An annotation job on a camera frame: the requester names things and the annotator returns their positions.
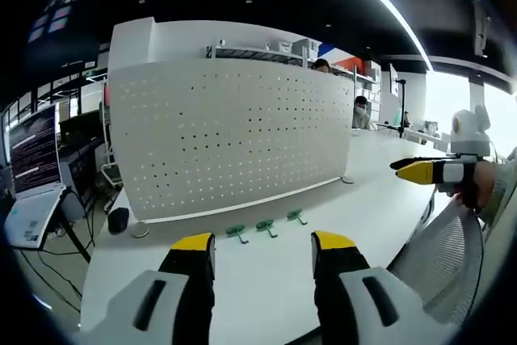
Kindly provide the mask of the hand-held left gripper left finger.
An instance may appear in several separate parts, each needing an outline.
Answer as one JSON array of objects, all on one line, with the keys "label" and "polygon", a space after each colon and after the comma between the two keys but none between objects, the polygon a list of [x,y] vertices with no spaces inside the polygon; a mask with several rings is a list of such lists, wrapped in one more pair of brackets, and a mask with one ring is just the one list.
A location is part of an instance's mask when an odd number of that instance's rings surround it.
[{"label": "hand-held left gripper left finger", "polygon": [[175,242],[108,303],[106,317],[74,344],[208,344],[215,305],[215,235]]}]

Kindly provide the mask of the person's right hand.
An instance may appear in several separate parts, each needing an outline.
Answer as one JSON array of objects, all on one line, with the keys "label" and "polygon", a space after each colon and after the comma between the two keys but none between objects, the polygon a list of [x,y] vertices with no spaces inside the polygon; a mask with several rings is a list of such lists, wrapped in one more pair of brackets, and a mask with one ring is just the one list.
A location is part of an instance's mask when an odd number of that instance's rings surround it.
[{"label": "person's right hand", "polygon": [[465,163],[464,178],[447,193],[459,205],[479,213],[489,202],[495,185],[495,167],[492,162]]}]

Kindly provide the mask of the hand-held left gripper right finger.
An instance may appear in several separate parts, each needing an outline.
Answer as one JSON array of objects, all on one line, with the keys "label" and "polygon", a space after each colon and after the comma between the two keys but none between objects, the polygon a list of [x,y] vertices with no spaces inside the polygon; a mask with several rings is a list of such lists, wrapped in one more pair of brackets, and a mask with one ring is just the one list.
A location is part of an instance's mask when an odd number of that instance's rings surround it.
[{"label": "hand-held left gripper right finger", "polygon": [[382,267],[370,267],[340,234],[311,233],[314,303],[324,344],[442,344],[447,326],[420,296]]}]

